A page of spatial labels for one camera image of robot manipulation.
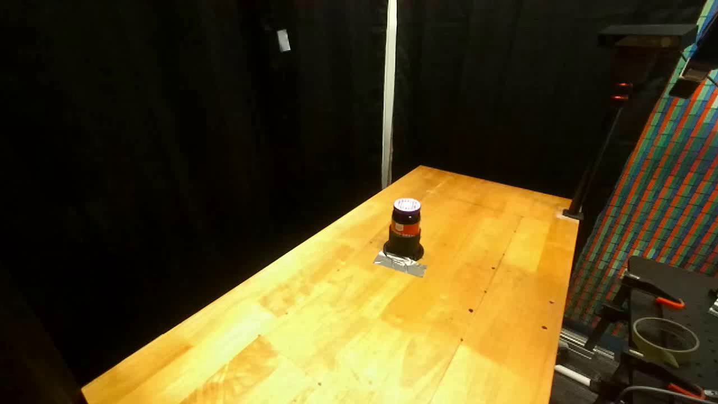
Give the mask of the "dark bottle with orange label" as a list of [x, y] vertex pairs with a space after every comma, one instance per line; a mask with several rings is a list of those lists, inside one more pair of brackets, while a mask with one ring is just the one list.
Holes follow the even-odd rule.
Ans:
[[422, 201], [414, 197], [396, 197], [393, 201], [387, 241], [383, 250], [393, 255], [419, 260], [423, 255], [422, 238]]

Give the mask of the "white vertical pole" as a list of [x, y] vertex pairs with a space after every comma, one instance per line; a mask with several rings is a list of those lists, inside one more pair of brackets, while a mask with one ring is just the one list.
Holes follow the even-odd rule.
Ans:
[[393, 181], [396, 0], [386, 0], [383, 105], [381, 105], [381, 186]]

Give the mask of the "black curtain backdrop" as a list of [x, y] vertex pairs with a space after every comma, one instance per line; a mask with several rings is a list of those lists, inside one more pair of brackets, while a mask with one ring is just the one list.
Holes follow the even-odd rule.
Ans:
[[[607, 24], [705, 0], [396, 0], [393, 174], [572, 196]], [[275, 31], [287, 28], [291, 52]], [[0, 268], [90, 381], [381, 184], [386, 0], [0, 0]]]

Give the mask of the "roll of clear tape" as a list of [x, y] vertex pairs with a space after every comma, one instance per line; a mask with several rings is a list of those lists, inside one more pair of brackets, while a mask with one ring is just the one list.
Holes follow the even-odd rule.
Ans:
[[634, 319], [631, 335], [645, 360], [671, 369], [686, 365], [699, 348], [699, 337], [691, 328], [664, 317]]

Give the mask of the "grey duct tape patch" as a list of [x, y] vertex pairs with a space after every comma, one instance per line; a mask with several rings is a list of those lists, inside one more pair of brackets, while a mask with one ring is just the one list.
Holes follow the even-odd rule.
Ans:
[[386, 254], [386, 251], [379, 251], [375, 255], [375, 264], [379, 268], [386, 268], [386, 269], [396, 269], [396, 271], [403, 271], [403, 274], [410, 274], [410, 277], [423, 277], [425, 274], [425, 264], [413, 260], [413, 257], [403, 257], [403, 255], [393, 255], [393, 254]]

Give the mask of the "small white wall tag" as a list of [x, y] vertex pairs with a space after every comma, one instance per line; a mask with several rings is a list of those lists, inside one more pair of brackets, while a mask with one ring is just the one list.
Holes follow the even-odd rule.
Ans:
[[275, 31], [275, 41], [278, 41], [278, 49], [281, 49], [281, 52], [291, 52], [291, 43], [290, 43], [287, 28], [278, 28], [278, 31]]

